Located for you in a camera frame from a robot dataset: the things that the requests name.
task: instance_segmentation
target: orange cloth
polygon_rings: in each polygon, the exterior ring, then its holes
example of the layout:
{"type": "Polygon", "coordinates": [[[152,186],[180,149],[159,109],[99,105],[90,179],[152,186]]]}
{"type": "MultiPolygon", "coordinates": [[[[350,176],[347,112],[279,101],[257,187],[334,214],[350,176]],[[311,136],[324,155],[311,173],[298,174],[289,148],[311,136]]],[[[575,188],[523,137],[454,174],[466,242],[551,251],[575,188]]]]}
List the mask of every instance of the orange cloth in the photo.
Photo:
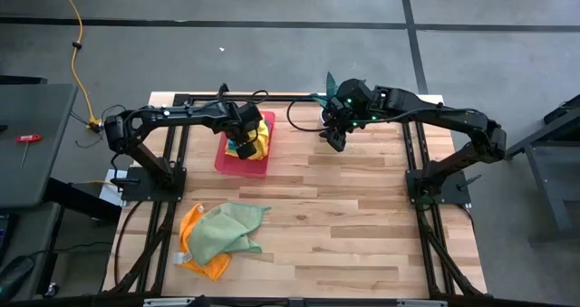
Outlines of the orange cloth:
{"type": "MultiPolygon", "coordinates": [[[[188,253],[188,242],[191,232],[195,227],[196,223],[204,215],[203,207],[201,204],[196,204],[193,208],[183,217],[181,220],[181,225],[179,226],[179,250],[182,253],[188,253]]],[[[204,266],[199,266],[194,259],[189,260],[184,264],[178,264],[181,267],[185,267],[197,274],[205,275],[210,278],[211,281],[216,281],[221,274],[226,271],[229,261],[231,261],[232,256],[226,253],[221,253],[212,258],[209,263],[204,266]]]]}

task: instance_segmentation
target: gray table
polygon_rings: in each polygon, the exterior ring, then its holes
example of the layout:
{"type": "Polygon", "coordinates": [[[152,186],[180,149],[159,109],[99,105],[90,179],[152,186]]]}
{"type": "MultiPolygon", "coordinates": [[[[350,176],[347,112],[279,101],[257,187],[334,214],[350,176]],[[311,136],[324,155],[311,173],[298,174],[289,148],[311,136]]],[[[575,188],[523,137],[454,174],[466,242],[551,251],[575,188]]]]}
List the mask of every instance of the gray table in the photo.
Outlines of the gray table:
{"type": "Polygon", "coordinates": [[[0,86],[0,208],[36,206],[44,199],[56,154],[76,97],[72,85],[0,86]],[[24,144],[19,135],[40,134],[43,140],[30,144],[20,169],[24,144]]]}

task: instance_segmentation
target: concrete floor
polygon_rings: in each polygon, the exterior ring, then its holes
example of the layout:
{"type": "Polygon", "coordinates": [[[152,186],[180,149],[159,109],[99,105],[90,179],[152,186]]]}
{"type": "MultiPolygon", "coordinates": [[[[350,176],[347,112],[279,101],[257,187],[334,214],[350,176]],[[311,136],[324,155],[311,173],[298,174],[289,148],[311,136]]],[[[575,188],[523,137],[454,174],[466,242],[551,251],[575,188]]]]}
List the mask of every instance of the concrete floor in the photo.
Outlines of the concrete floor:
{"type": "MultiPolygon", "coordinates": [[[[84,17],[222,21],[404,23],[401,0],[75,0],[84,17]]],[[[416,23],[580,24],[580,0],[411,0],[416,23]]],[[[0,0],[0,15],[72,17],[66,0],[0,0]]],[[[73,82],[68,69],[74,26],[0,24],[0,73],[73,82]]],[[[265,28],[85,28],[78,72],[95,110],[136,108],[151,91],[323,91],[327,71],[417,91],[404,30],[265,28]]],[[[580,34],[418,32],[429,93],[448,105],[486,112],[507,131],[508,145],[541,127],[540,119],[578,93],[580,34]]],[[[81,96],[74,107],[86,108],[81,96]]],[[[79,149],[94,136],[71,120],[53,175],[80,182],[104,177],[106,144],[79,149]]],[[[467,138],[454,134],[457,148],[467,138]]],[[[578,305],[578,246],[531,248],[527,239],[553,225],[524,157],[491,166],[470,187],[478,248],[489,292],[497,297],[578,305]]],[[[75,228],[82,216],[69,214],[75,228]]],[[[100,239],[112,232],[99,230],[100,239]]],[[[74,239],[63,239],[72,242],[74,239]]],[[[62,294],[96,292],[106,257],[69,256],[62,294]],[[98,264],[93,276],[75,265],[98,264]]]]}

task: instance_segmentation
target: red plastic container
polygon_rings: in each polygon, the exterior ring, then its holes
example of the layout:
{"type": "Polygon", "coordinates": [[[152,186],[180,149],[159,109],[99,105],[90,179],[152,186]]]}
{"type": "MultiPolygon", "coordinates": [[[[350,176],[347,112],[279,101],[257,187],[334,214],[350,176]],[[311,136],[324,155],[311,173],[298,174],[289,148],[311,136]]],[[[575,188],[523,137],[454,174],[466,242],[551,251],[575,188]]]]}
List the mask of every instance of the red plastic container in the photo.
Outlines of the red plastic container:
{"type": "Polygon", "coordinates": [[[271,125],[270,127],[270,142],[268,143],[268,155],[261,160],[242,160],[237,157],[232,157],[226,154],[227,138],[225,134],[221,135],[219,145],[217,146],[216,163],[214,166],[216,170],[232,176],[243,177],[266,177],[268,170],[268,160],[272,155],[272,135],[274,134],[274,124],[276,116],[272,111],[260,111],[264,119],[271,125]]]}

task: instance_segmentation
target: black metal frame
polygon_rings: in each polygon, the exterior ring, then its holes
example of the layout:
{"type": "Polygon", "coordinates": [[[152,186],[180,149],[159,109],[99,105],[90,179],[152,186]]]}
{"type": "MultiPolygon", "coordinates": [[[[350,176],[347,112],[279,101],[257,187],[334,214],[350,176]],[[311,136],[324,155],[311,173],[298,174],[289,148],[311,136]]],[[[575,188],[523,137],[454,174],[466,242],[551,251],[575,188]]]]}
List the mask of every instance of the black metal frame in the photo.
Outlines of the black metal frame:
{"type": "Polygon", "coordinates": [[[578,97],[570,102],[570,109],[558,108],[544,117],[546,125],[535,133],[520,140],[506,152],[506,160],[512,160],[519,153],[526,153],[527,161],[534,175],[537,188],[548,203],[556,231],[551,234],[529,238],[531,245],[542,245],[553,242],[580,241],[580,228],[575,226],[566,209],[566,198],[561,197],[562,184],[565,181],[548,181],[549,172],[542,168],[539,151],[544,148],[580,147],[577,141],[580,132],[580,107],[578,97]]]}
{"type": "MultiPolygon", "coordinates": [[[[248,99],[249,95],[239,95],[232,93],[227,96],[231,100],[248,99]]],[[[214,100],[216,95],[212,94],[176,94],[173,105],[180,105],[188,101],[192,104],[194,101],[208,101],[214,100]]],[[[313,101],[312,97],[307,95],[271,95],[266,98],[266,101],[313,101]]],[[[407,161],[409,163],[409,170],[417,168],[413,146],[411,131],[408,123],[402,124],[403,137],[405,148],[407,151],[407,161]]],[[[166,137],[165,148],[163,151],[164,157],[169,157],[173,140],[175,138],[175,127],[170,127],[166,137]]],[[[421,160],[423,163],[429,161],[429,152],[425,139],[424,129],[422,124],[417,123],[418,139],[420,143],[421,160]]],[[[179,148],[176,164],[183,166],[185,159],[185,152],[189,140],[189,126],[185,126],[181,131],[181,138],[179,140],[179,148]]],[[[153,208],[150,215],[150,224],[148,227],[146,244],[143,253],[139,256],[131,269],[123,276],[118,285],[107,292],[98,293],[91,296],[70,297],[70,298],[55,298],[51,300],[29,301],[29,302],[14,302],[10,303],[12,306],[142,306],[144,299],[161,298],[163,279],[165,276],[165,269],[167,266],[167,259],[169,255],[169,240],[171,239],[171,228],[175,217],[177,203],[171,202],[168,204],[167,213],[159,227],[157,228],[158,219],[160,216],[160,208],[163,203],[153,202],[153,208]],[[149,273],[150,258],[157,246],[161,244],[159,252],[159,260],[157,270],[155,273],[154,283],[147,291],[147,275],[149,273]],[[137,291],[135,293],[128,293],[133,283],[137,282],[137,291]]],[[[420,245],[423,253],[423,262],[425,265],[426,280],[429,288],[430,301],[434,305],[441,306],[448,302],[448,306],[549,306],[548,304],[534,303],[534,302],[516,302],[495,299],[491,296],[484,295],[473,288],[469,280],[462,275],[459,268],[453,263],[453,260],[447,254],[445,248],[445,237],[442,232],[443,226],[440,217],[440,211],[437,205],[431,208],[431,215],[434,221],[434,226],[431,227],[427,223],[425,212],[419,205],[415,205],[417,214],[417,221],[420,233],[420,245]],[[435,278],[435,271],[433,267],[432,256],[430,252],[430,245],[432,245],[435,252],[441,259],[444,270],[445,293],[439,290],[435,278]],[[459,288],[464,292],[464,295],[454,294],[453,281],[457,282],[459,288]]],[[[222,305],[240,305],[240,304],[263,304],[263,303],[277,303],[284,306],[301,307],[306,305],[311,306],[389,306],[401,305],[402,300],[395,299],[334,299],[334,298],[237,298],[237,297],[208,297],[208,299],[215,304],[222,305]]]]}

